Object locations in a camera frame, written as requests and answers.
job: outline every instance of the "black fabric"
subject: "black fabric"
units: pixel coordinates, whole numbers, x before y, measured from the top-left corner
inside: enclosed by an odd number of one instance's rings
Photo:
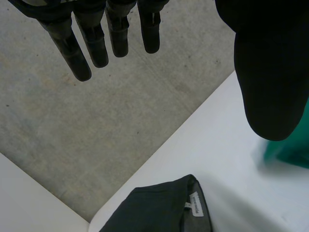
[[[30,18],[35,18],[40,21],[58,21],[71,16],[73,11],[72,2],[66,2],[60,4],[59,2],[53,2],[53,4],[47,6],[32,6],[23,2],[22,0],[8,0],[14,5],[20,12]]]
[[[184,213],[189,194],[198,192],[204,217]],[[100,232],[211,232],[203,192],[192,175],[159,185],[135,188]]]
[[[236,32],[234,63],[248,122],[279,141],[299,123],[309,97],[309,1],[216,0]]]

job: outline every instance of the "white surface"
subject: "white surface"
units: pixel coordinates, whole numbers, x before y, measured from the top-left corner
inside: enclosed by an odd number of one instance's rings
[[[88,227],[0,153],[0,232],[86,232]]]
[[[309,170],[260,163],[266,141],[249,127],[235,72],[98,211],[98,232],[135,187],[193,174],[215,231],[309,232]]]

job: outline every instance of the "green fabric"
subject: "green fabric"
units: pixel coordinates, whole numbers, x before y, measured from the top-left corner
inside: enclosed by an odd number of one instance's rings
[[[268,142],[264,162],[273,159],[309,169],[309,101],[294,132],[283,141]]]

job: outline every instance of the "black glove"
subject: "black glove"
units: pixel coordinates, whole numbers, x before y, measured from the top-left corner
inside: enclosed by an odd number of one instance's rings
[[[160,11],[169,0],[138,0],[145,50],[159,50]],[[93,64],[102,68],[109,60],[101,19],[106,12],[112,49],[116,57],[128,54],[127,15],[136,0],[9,0],[24,15],[37,19],[48,31],[63,58],[80,81],[91,78],[90,68],[71,29],[74,12]]]

